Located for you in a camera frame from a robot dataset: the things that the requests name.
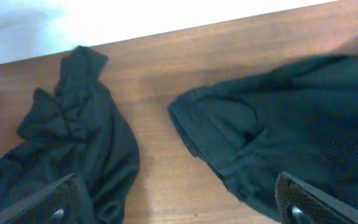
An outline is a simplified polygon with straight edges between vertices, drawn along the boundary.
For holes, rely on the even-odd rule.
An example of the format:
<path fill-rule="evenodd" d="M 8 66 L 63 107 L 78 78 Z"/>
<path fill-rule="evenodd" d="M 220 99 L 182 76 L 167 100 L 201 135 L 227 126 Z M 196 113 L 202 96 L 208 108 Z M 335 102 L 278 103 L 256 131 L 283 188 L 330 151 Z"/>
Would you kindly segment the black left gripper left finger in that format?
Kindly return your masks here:
<path fill-rule="evenodd" d="M 0 211 L 0 224 L 72 224 L 80 220 L 80 185 L 69 174 Z"/>

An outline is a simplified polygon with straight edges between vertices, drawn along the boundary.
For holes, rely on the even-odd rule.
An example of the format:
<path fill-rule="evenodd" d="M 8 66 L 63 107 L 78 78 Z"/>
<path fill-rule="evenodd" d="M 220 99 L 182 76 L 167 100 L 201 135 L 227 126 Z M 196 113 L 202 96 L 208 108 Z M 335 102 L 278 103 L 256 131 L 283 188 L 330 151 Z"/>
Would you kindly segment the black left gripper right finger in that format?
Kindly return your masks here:
<path fill-rule="evenodd" d="M 275 200 L 283 224 L 358 224 L 358 210 L 295 176 L 282 172 Z"/>

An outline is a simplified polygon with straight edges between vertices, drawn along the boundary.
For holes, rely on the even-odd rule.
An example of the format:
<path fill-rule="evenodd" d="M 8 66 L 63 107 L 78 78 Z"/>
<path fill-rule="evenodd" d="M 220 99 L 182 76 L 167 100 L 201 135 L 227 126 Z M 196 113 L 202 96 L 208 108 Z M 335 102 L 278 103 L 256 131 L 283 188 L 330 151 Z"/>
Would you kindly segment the black trousers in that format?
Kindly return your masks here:
<path fill-rule="evenodd" d="M 358 209 L 358 55 L 195 88 L 168 113 L 191 155 L 257 212 L 280 221 L 282 172 Z"/>

